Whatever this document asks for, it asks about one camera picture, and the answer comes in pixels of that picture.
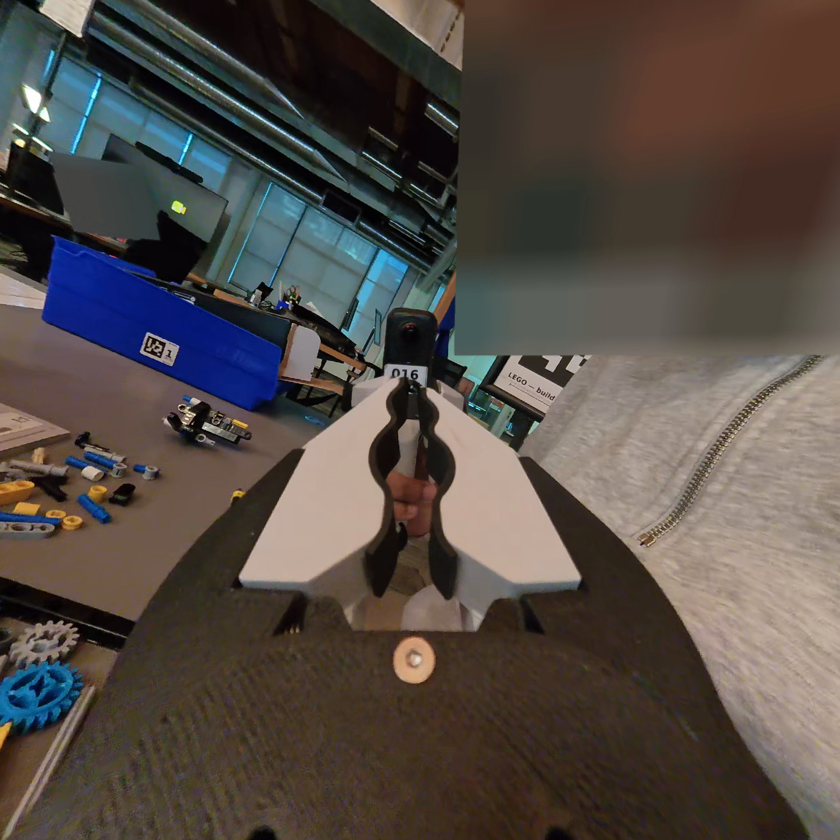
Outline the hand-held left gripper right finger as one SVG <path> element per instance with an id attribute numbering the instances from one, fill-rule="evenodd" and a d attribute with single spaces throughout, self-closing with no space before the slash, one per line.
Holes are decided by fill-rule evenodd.
<path id="1" fill-rule="evenodd" d="M 581 572 L 518 454 L 430 387 L 416 413 L 436 486 L 432 584 L 408 600 L 402 630 L 475 631 L 496 601 L 577 590 Z"/>

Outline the person's right hand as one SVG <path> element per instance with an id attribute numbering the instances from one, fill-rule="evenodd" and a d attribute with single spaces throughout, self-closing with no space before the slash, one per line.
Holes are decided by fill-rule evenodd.
<path id="1" fill-rule="evenodd" d="M 431 525 L 437 486 L 429 479 L 427 468 L 418 465 L 414 476 L 394 469 L 387 477 L 393 500 L 395 520 L 403 523 L 410 538 L 420 538 Z"/>

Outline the person's grey zip hoodie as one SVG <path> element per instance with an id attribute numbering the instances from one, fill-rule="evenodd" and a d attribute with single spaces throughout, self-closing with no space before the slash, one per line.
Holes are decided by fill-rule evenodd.
<path id="1" fill-rule="evenodd" d="M 808 838 L 838 838 L 838 356 L 594 356 L 522 453 L 646 566 Z"/>

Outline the black white printed sign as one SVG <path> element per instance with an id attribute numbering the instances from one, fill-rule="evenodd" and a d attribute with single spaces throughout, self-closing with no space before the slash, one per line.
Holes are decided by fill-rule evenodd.
<path id="1" fill-rule="evenodd" d="M 503 403 L 542 421 L 556 397 L 590 355 L 500 355 L 480 389 Z"/>

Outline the cluttered background desk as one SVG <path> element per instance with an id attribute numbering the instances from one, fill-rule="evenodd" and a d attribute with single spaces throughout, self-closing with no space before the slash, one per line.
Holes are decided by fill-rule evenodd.
<path id="1" fill-rule="evenodd" d="M 338 400 L 367 369 L 353 343 L 329 325 L 281 309 L 265 311 L 217 288 L 186 282 L 174 288 L 198 308 L 209 312 L 280 350 L 278 381 L 291 399 L 315 406 Z"/>

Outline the grey lego gear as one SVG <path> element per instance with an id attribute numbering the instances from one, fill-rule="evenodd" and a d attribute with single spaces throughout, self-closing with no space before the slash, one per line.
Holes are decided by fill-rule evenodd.
<path id="1" fill-rule="evenodd" d="M 66 661 L 80 641 L 79 629 L 63 621 L 38 623 L 11 644 L 8 663 L 18 669 Z"/>

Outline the blue plastic bin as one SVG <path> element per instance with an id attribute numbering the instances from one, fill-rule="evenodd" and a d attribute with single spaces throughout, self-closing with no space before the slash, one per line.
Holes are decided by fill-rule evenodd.
<path id="1" fill-rule="evenodd" d="M 248 411 L 288 393 L 282 349 L 53 237 L 43 320 Z"/>

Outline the pile of loose lego pieces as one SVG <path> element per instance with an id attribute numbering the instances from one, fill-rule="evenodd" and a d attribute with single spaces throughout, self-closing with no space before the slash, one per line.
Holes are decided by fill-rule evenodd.
<path id="1" fill-rule="evenodd" d="M 47 539 L 78 532 L 91 524 L 107 526 L 141 498 L 140 486 L 162 477 L 161 468 L 131 462 L 95 445 L 88 434 L 79 451 L 51 461 L 45 448 L 1 464 L 3 540 Z"/>

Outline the black grey lego assembly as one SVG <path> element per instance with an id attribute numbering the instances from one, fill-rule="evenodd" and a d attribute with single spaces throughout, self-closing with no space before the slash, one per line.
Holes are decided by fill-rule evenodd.
<path id="1" fill-rule="evenodd" d="M 197 397 L 184 395 L 176 409 L 163 417 L 163 424 L 191 444 L 213 447 L 220 442 L 237 446 L 252 439 L 249 426 L 213 409 Z"/>

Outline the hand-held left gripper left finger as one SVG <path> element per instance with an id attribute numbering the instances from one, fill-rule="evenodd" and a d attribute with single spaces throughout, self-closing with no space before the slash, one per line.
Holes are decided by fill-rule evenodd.
<path id="1" fill-rule="evenodd" d="M 352 627 L 389 585 L 403 535 L 387 485 L 401 456 L 403 381 L 378 382 L 305 445 L 238 575 L 246 589 L 330 597 Z"/>

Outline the lego instruction booklet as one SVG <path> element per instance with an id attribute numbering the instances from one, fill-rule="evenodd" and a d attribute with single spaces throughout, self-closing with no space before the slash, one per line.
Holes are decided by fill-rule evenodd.
<path id="1" fill-rule="evenodd" d="M 1 460 L 61 443 L 70 437 L 65 428 L 1 404 Z"/>

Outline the grey computer monitor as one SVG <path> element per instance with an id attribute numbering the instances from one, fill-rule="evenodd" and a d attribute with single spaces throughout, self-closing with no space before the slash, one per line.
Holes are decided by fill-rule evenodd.
<path id="1" fill-rule="evenodd" d="M 161 156 L 110 134 L 93 159 L 52 152 L 65 215 L 74 232 L 123 239 L 158 239 L 165 215 L 187 233 L 209 243 L 228 200 L 175 171 Z"/>

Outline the blue lego gear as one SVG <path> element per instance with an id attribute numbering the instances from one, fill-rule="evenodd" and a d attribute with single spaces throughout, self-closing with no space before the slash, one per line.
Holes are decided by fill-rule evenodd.
<path id="1" fill-rule="evenodd" d="M 24 735 L 65 717 L 83 689 L 81 672 L 61 663 L 30 665 L 1 682 L 1 724 Z"/>

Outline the cardboard sorting tray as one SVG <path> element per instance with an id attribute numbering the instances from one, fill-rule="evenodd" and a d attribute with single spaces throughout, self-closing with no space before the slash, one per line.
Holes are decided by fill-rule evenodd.
<path id="1" fill-rule="evenodd" d="M 66 669 L 76 673 L 76 697 L 59 720 L 47 722 L 42 729 L 2 734 L 2 838 L 11 838 L 13 831 L 34 810 L 134 629 L 134 622 L 105 613 L 60 619 L 77 630 L 76 646 L 63 662 Z"/>

